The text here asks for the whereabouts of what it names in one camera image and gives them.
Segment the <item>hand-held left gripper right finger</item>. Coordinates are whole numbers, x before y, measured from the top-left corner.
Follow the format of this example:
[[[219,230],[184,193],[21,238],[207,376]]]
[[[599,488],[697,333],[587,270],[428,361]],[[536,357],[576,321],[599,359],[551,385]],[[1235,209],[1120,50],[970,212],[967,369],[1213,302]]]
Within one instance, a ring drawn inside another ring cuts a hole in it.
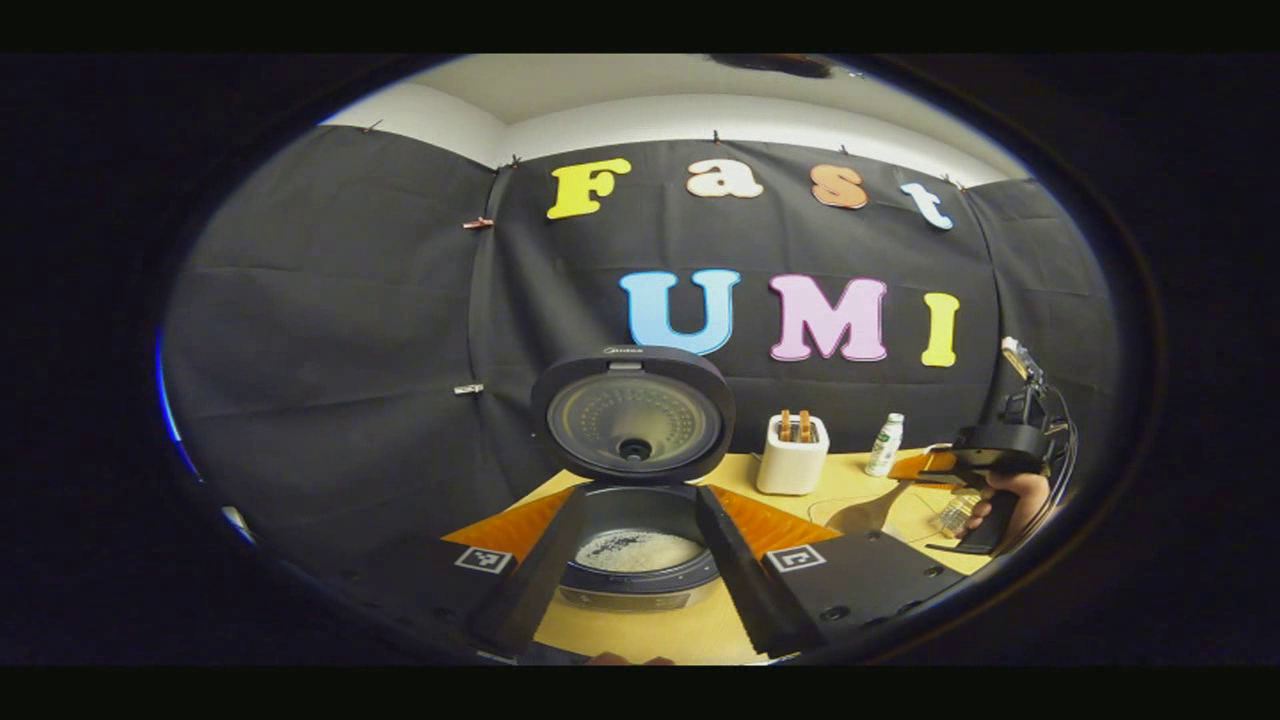
[[[751,647],[772,659],[864,653],[966,579],[881,530],[829,533],[718,486],[695,489],[695,519]]]

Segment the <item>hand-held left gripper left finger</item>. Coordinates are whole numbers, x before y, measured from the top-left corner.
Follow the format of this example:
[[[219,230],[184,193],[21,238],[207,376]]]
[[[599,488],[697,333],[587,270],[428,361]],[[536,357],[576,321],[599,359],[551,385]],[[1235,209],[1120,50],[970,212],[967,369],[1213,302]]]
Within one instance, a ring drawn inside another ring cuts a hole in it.
[[[442,536],[412,530],[346,559],[335,592],[428,661],[517,661],[579,548],[588,487],[571,486]]]

